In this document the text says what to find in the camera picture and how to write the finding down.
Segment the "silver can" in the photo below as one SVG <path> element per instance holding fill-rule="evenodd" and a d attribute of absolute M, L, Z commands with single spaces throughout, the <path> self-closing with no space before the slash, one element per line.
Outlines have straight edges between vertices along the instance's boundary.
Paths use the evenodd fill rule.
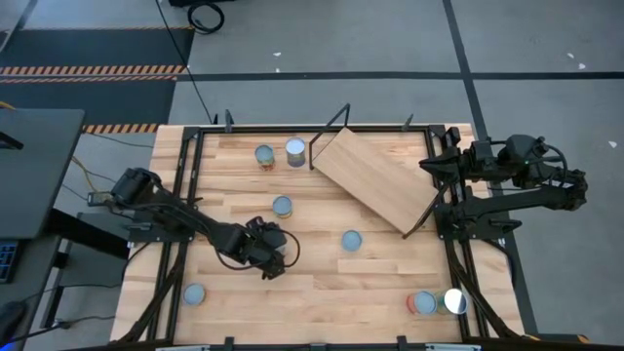
<path fill-rule="evenodd" d="M 300 137 L 291 137 L 286 141 L 286 155 L 291 167 L 305 165 L 305 141 Z"/>

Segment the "wooden tabletop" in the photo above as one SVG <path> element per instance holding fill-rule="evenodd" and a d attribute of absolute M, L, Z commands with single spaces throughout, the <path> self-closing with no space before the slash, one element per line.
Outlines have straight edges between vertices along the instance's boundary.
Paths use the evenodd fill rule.
<path fill-rule="evenodd" d="M 459 146 L 468 147 L 473 140 L 470 125 L 454 126 L 461 132 Z M 159 129 L 150 164 L 169 189 L 176 175 L 182 130 L 182 126 Z M 422 134 L 357 135 L 414 174 L 428 176 L 418 167 L 427 156 Z M 301 258 L 285 275 L 262 281 L 258 270 L 223 267 L 206 239 L 198 235 L 189 246 L 183 286 L 202 284 L 207 297 L 199 306 L 181 302 L 175 343 L 222 344 L 226 336 L 245 344 L 385 343 L 396 342 L 401 334 L 409 342 L 459 341 L 454 316 L 413 315 L 406 307 L 410 293 L 450 288 L 444 243 L 438 239 L 433 218 L 403 240 L 394 226 L 318 170 L 309 171 L 307 165 L 289 167 L 284 146 L 294 136 L 308 141 L 314 135 L 206 136 L 197 189 L 197 196 L 204 198 L 198 203 L 200 210 L 220 221 L 244 224 L 256 215 L 275 221 L 296 235 Z M 331 137 L 323 135 L 314 150 L 321 150 Z M 276 168 L 271 172 L 261 171 L 255 161 L 254 149 L 261 143 L 275 149 Z M 193 149 L 192 144 L 187 165 Z M 189 178 L 187 171 L 182 194 Z M 477 196 L 488 196 L 484 184 L 474 188 Z M 290 218 L 279 219 L 271 211 L 279 195 L 292 199 Z M 342 233 L 349 229 L 364 237 L 355 253 L 340 246 Z M 512 330 L 523 333 L 505 256 L 479 241 L 471 245 L 482 293 Z M 111 339 L 126 333 L 151 299 L 161 249 L 161 244 L 152 244 L 130 263 Z M 287 261 L 293 253 L 289 243 Z M 159 335 L 164 335 L 168 304 L 166 300 Z M 474 311 L 469 310 L 468 316 L 471 333 L 476 335 Z"/>

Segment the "gray floor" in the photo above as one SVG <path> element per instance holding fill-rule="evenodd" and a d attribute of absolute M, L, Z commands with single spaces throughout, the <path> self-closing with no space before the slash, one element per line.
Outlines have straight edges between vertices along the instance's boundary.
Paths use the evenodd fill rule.
<path fill-rule="evenodd" d="M 453 0 L 470 67 L 475 72 L 624 70 L 624 3 L 617 0 Z M 2 9 L 23 1 L 0 0 Z M 184 12 L 168 9 L 170 25 Z M 213 36 L 196 36 L 194 73 L 325 71 L 457 72 L 441 0 L 239 0 L 222 5 L 227 19 Z M 17 22 L 0 11 L 0 23 Z M 148 0 L 39 0 L 26 27 L 160 25 Z M 321 123 L 345 102 L 354 122 L 472 122 L 460 81 L 318 80 L 201 82 L 212 113 L 232 111 L 237 123 Z M 528 290 L 541 332 L 578 332 L 593 341 L 624 344 L 624 239 L 618 200 L 624 139 L 623 81 L 476 82 L 489 134 L 526 133 L 559 146 L 570 166 L 588 173 L 588 204 L 575 213 L 512 213 L 525 224 L 516 233 Z M 190 83 L 179 82 L 172 124 L 206 123 Z M 153 136 L 116 136 L 153 142 Z M 609 142 L 617 143 L 612 147 Z M 83 136 L 76 155 L 88 168 L 116 177 L 147 166 L 149 150 Z M 65 183 L 85 195 L 79 170 Z M 102 189 L 110 187 L 97 180 Z M 88 211 L 61 191 L 57 205 Z M 70 317 L 109 315 L 114 291 L 76 290 Z M 102 344 L 110 324 L 89 322 L 28 343 L 54 348 Z"/>

